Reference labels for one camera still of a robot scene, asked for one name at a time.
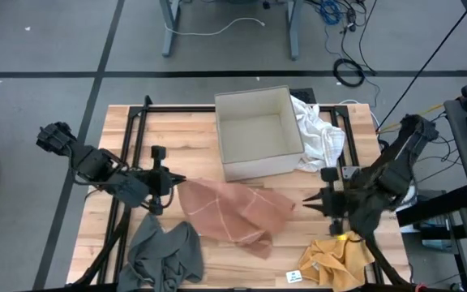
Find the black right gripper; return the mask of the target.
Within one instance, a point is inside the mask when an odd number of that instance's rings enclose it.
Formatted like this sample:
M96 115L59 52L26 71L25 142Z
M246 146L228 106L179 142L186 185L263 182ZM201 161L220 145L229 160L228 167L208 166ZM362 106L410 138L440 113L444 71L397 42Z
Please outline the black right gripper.
M326 217L332 218L348 218L351 200L353 199L352 191L336 191L332 187L321 189L321 193L317 193L303 200L303 202L322 200L322 204L304 204L303 207L314 209L321 212Z

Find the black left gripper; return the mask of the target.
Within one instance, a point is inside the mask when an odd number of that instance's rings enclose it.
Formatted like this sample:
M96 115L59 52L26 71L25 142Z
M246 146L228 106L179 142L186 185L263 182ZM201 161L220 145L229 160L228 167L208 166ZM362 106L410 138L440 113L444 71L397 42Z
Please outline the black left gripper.
M169 201L165 205L171 205L174 200L174 186L184 183L186 176L172 174L165 166L151 170L144 170L142 180L149 186L149 199L145 200L148 205L162 205L161 197L169 195Z

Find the pink towel with pale stripes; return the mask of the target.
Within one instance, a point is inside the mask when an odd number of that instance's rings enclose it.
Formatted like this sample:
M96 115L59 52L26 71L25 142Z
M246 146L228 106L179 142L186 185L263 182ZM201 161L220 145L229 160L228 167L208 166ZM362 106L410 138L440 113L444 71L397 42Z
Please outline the pink towel with pale stripes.
M271 255L272 236L284 230L295 209L291 199L273 190L203 179L179 184L178 198L198 234L261 259Z

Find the grey towel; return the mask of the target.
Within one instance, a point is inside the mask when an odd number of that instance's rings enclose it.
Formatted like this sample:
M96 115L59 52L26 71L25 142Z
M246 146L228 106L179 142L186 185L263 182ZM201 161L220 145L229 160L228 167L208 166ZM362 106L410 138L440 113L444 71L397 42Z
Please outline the grey towel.
M146 215L131 240L117 292L131 292L149 285L154 292L176 292L189 281L204 276L200 236L187 221L163 231L157 217Z

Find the beige fabric box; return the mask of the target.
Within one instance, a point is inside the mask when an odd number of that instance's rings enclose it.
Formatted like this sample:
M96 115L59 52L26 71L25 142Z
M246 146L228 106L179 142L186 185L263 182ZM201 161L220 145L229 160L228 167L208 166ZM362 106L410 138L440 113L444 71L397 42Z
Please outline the beige fabric box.
M287 86L215 95L216 132L228 182L287 174L305 152Z

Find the yellow towel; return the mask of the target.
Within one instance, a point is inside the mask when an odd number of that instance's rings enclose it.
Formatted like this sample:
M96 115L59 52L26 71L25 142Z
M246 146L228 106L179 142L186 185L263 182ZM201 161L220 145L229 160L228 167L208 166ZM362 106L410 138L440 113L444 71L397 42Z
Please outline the yellow towel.
M366 283L366 266L374 262L366 241L349 231L332 239L313 240L298 261L298 270L321 287L346 292Z

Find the white checked towel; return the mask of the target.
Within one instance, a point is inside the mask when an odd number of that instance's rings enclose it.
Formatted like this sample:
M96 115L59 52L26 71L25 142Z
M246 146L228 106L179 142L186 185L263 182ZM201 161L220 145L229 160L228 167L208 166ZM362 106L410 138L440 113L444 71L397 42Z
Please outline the white checked towel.
M345 143L345 133L319 116L319 105L308 105L291 95L304 153L297 170L315 173L337 166Z

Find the black perforated floor panel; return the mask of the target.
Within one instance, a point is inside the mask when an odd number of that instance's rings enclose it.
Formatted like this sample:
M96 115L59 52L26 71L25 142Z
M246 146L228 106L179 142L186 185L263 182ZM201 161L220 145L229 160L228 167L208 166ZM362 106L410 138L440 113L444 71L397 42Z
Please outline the black perforated floor panel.
M290 94L306 104L316 104L315 94L312 88L295 88L289 90Z

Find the thin black pole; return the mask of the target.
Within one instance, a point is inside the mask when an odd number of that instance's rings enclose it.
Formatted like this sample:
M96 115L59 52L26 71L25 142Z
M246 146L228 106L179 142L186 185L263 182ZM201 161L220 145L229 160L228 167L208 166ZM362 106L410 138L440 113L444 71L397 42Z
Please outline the thin black pole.
M436 54L441 50L441 48L445 45L445 43L448 41L449 37L455 32L457 27L461 24L461 22L464 20L464 18L467 16L467 8L465 8L464 13L460 16L460 18L455 22L455 24L451 27L451 29L448 31L448 33L445 35L443 40L438 44L436 49L433 51L433 53L430 55L430 57L425 61L425 63L422 65L422 67L419 69L419 71L416 73L416 75L412 78L410 83L407 85L406 89L403 91L403 93L400 95L400 97L396 100L392 108L388 111L388 113L385 115L383 118L383 121L381 124L375 129L375 133L378 134L379 131L382 129L383 125L385 122L388 120L388 118L391 116L392 112L397 108L397 106L401 103L401 101L405 98L409 90L413 87L413 84L417 81L417 79L420 77L420 75L424 72L424 70L427 68L427 66L432 62L432 60L435 58Z

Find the black aluminium table frame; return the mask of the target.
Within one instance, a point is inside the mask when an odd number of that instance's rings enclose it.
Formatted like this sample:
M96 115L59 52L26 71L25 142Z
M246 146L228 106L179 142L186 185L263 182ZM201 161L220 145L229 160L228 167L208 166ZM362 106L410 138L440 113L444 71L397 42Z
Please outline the black aluminium table frame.
M146 118L139 118L135 111L133 105L108 108L100 139L102 148L125 154L129 163L149 168L151 146L158 144L166 148L165 164L173 172L190 178L223 179L212 105L154 105ZM320 117L337 121L348 130L351 140L344 151L347 164L369 165L379 156L367 105L325 105ZM109 195L95 192L87 198L67 276L69 282L83 276L121 215L122 207L113 206ZM204 277L199 283L185 282L184 287L191 292L330 292L313 281L290 283L286 278L287 272L296 269L311 241L328 237L328 225L321 213L298 205L284 231L274 236L272 254L267 259L232 243L202 238Z

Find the grey desk leg frame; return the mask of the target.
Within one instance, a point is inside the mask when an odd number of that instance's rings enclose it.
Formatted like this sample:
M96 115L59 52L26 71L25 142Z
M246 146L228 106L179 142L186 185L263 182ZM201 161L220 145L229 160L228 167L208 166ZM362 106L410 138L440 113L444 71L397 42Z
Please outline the grey desk leg frame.
M285 20L287 24L287 36L289 38L289 56L292 61L297 61L300 56L299 48L299 25L301 19L302 7L306 0L285 0L286 12ZM165 39L161 55L167 58L172 53L172 44L175 36L184 37L214 37L220 35L234 24L242 21L255 22L261 27L265 27L260 19L253 17L236 18L226 24L223 28L215 32L179 32L178 19L180 14L180 3L182 0L159 0L160 8L164 20Z

